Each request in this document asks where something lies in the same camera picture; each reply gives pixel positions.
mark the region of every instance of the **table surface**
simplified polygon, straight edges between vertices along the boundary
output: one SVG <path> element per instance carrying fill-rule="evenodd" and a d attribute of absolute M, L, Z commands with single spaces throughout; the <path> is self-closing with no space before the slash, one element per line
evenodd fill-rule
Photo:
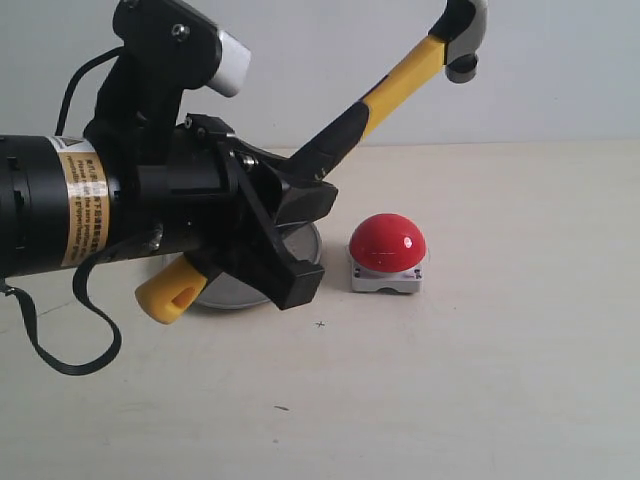
<path fill-rule="evenodd" d="M 640 142 L 360 148 L 330 180 L 309 306 L 163 327 L 133 297 L 157 259 L 103 266 L 122 353 L 67 378 L 2 300 L 0 478 L 637 478 Z M 423 228 L 423 293 L 349 292 L 379 212 Z M 13 283 L 63 359 L 108 344 L 71 272 Z"/>

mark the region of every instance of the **circular metal plate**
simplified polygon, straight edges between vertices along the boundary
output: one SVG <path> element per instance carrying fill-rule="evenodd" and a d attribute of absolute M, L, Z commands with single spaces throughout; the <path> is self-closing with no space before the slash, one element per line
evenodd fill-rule
<path fill-rule="evenodd" d="M 322 255 L 322 240 L 318 229 L 306 225 L 284 240 L 291 254 L 298 260 L 318 263 Z M 165 264 L 172 262 L 176 255 L 167 255 Z M 256 289 L 242 283 L 226 273 L 214 280 L 195 301 L 198 305 L 220 310 L 240 310 L 268 303 L 269 299 Z"/>

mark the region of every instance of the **red dome button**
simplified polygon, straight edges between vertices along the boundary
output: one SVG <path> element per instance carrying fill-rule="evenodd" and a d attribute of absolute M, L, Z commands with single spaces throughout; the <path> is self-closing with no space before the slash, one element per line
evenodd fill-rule
<path fill-rule="evenodd" d="M 364 268 L 398 273 L 418 265 L 427 254 L 427 242 L 408 218 L 393 213 L 374 215 L 351 237 L 349 251 Z"/>

